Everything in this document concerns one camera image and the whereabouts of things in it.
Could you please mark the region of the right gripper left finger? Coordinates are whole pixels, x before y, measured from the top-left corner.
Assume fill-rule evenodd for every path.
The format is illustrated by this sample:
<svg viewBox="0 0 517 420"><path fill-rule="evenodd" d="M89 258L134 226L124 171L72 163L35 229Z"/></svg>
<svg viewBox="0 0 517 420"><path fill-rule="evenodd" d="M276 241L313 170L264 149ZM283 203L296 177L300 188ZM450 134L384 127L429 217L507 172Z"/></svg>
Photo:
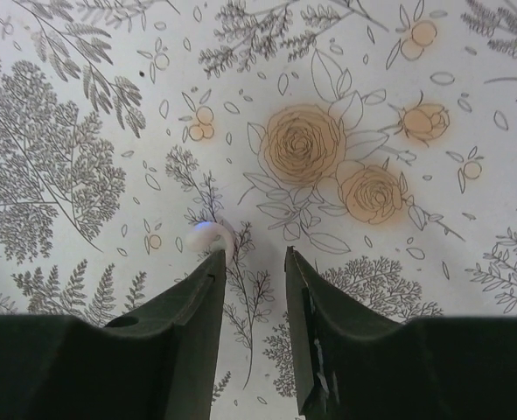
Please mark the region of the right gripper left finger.
<svg viewBox="0 0 517 420"><path fill-rule="evenodd" d="M224 251L103 327L0 315L0 419L207 419L226 286Z"/></svg>

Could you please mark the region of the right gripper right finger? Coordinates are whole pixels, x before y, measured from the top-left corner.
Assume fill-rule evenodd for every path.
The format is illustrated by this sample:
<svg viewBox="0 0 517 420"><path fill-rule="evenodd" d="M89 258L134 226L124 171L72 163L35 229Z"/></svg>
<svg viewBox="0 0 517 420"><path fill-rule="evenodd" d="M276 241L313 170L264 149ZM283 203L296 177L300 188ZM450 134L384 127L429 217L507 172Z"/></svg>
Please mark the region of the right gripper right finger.
<svg viewBox="0 0 517 420"><path fill-rule="evenodd" d="M297 409L308 419L517 419L517 318L400 324L295 249L285 286Z"/></svg>

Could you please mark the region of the white earbud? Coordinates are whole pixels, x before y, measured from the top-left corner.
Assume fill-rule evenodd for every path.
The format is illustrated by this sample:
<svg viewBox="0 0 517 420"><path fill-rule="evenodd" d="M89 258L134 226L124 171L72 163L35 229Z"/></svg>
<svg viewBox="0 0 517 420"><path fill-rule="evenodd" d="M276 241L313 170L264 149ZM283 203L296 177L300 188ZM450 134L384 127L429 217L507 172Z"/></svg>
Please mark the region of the white earbud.
<svg viewBox="0 0 517 420"><path fill-rule="evenodd" d="M186 235L184 244L187 249L193 252L201 252L209 248L217 239L222 242L222 249L226 256L226 266L228 266L233 261L235 244L232 233L222 224L211 221L196 224Z"/></svg>

